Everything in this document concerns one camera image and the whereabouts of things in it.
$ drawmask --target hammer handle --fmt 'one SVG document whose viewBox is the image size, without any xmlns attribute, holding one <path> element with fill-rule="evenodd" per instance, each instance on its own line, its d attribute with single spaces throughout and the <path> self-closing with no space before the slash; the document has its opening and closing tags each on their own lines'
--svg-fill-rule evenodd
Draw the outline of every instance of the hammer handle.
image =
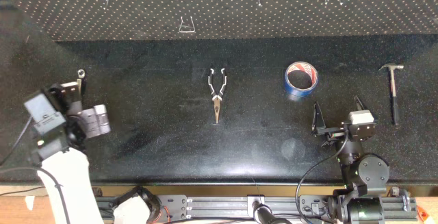
<svg viewBox="0 0 438 224">
<path fill-rule="evenodd" d="M 400 114 L 398 112 L 397 97 L 392 97 L 392 115 L 394 118 L 394 125 L 396 127 L 399 126 Z"/>
</svg>

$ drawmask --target roll of tape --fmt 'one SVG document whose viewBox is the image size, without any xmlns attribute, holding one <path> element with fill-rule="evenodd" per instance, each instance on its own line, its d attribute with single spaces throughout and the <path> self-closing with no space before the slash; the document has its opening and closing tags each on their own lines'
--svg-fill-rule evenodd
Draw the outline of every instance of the roll of tape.
<svg viewBox="0 0 438 224">
<path fill-rule="evenodd" d="M 294 71 L 303 71 L 311 78 L 312 85 L 307 89 L 297 88 L 293 86 L 289 81 L 289 74 L 293 74 Z M 305 97 L 312 93 L 318 83 L 318 72 L 315 67 L 307 62 L 295 62 L 291 64 L 285 72 L 285 89 L 291 95 L 296 97 Z"/>
</svg>

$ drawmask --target hammer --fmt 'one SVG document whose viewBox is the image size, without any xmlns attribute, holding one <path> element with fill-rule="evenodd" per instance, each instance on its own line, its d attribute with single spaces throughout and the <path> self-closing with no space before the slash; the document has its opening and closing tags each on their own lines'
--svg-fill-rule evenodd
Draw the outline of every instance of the hammer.
<svg viewBox="0 0 438 224">
<path fill-rule="evenodd" d="M 403 65 L 397 65 L 394 63 L 384 64 L 379 70 L 387 67 L 389 69 L 389 73 L 391 75 L 391 92 L 392 92 L 392 117 L 394 120 L 394 125 L 396 127 L 399 126 L 399 118 L 400 115 L 398 113 L 398 104 L 397 104 L 397 94 L 396 94 L 396 81 L 394 80 L 394 69 L 403 69 Z"/>
</svg>

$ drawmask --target wooden surface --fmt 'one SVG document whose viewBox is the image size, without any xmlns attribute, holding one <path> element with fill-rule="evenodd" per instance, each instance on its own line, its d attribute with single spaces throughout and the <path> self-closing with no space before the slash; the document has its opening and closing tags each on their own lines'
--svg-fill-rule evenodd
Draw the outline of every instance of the wooden surface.
<svg viewBox="0 0 438 224">
<path fill-rule="evenodd" d="M 25 190 L 33 188 L 34 186 L 21 186 L 20 188 L 9 187 L 7 190 L 5 187 L 0 187 L 0 194 L 11 190 Z M 294 187 L 289 186 L 259 186 L 259 190 L 254 186 L 248 188 L 248 186 L 149 186 L 149 189 L 155 194 L 183 194 L 189 196 L 202 196 L 202 195 L 215 195 L 215 196 L 242 196 L 247 194 L 261 194 L 266 196 L 294 196 Z M 124 193 L 131 186 L 110 186 L 104 187 L 103 193 L 106 196 L 119 195 Z M 302 189 L 303 194 L 331 194 L 333 188 L 328 187 L 304 187 Z M 48 197 L 35 197 L 34 208 L 32 211 L 27 209 L 24 195 L 33 195 L 37 193 L 39 195 L 45 195 L 44 189 L 36 192 L 26 192 L 22 196 L 13 197 L 0 197 L 0 224 L 51 224 L 55 223 L 50 201 Z M 431 217 L 438 221 L 438 197 L 417 197 L 417 204 L 425 209 Z M 402 224 L 414 224 L 418 222 L 403 222 Z"/>
</svg>

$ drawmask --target pliers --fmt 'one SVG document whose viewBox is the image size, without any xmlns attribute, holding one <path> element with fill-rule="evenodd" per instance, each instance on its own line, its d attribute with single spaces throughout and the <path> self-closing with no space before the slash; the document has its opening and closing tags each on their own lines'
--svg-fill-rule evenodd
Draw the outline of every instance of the pliers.
<svg viewBox="0 0 438 224">
<path fill-rule="evenodd" d="M 219 93 L 216 93 L 216 91 L 213 88 L 213 85 L 211 84 L 214 74 L 213 69 L 210 69 L 210 75 L 208 76 L 208 86 L 210 88 L 211 95 L 213 96 L 214 115 L 216 116 L 216 124 L 219 121 L 220 102 L 224 97 L 225 86 L 227 86 L 227 76 L 225 75 L 225 69 L 221 69 L 220 72 L 222 73 L 222 87 L 220 88 Z"/>
</svg>

